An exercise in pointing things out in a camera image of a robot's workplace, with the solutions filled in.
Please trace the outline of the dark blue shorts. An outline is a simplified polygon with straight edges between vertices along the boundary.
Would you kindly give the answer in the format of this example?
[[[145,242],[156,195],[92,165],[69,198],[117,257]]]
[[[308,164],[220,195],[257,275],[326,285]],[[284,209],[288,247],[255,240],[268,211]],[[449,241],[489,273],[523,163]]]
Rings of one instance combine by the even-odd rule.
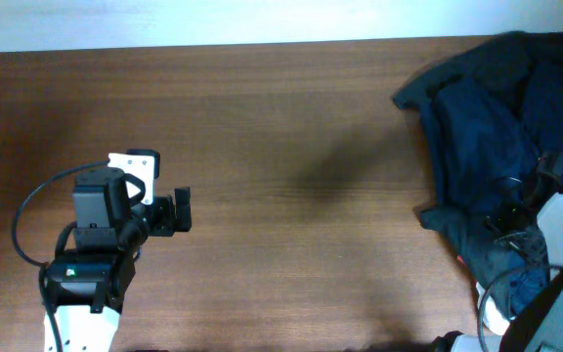
[[[495,244],[484,222],[507,200],[499,178],[524,180],[543,153],[563,152],[563,68],[537,66],[521,119],[469,79],[441,90],[424,116],[440,203],[421,211],[420,223],[448,241],[502,314],[515,316],[547,286],[548,274],[531,264],[502,279],[526,262]]]

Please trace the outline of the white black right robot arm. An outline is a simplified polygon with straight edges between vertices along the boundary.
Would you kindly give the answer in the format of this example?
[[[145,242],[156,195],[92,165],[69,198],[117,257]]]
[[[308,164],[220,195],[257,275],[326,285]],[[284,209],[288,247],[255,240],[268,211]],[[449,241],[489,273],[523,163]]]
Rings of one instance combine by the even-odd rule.
[[[420,214],[472,274],[475,351],[563,350],[563,151],[449,153]]]

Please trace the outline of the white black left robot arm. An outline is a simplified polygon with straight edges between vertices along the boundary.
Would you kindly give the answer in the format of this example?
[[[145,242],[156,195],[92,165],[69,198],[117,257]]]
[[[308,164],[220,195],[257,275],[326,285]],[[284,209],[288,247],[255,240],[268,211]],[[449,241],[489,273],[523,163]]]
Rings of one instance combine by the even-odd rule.
[[[151,200],[145,193],[143,180],[115,167],[76,177],[76,219],[39,272],[45,350],[109,350],[145,241],[191,229],[190,188]]]

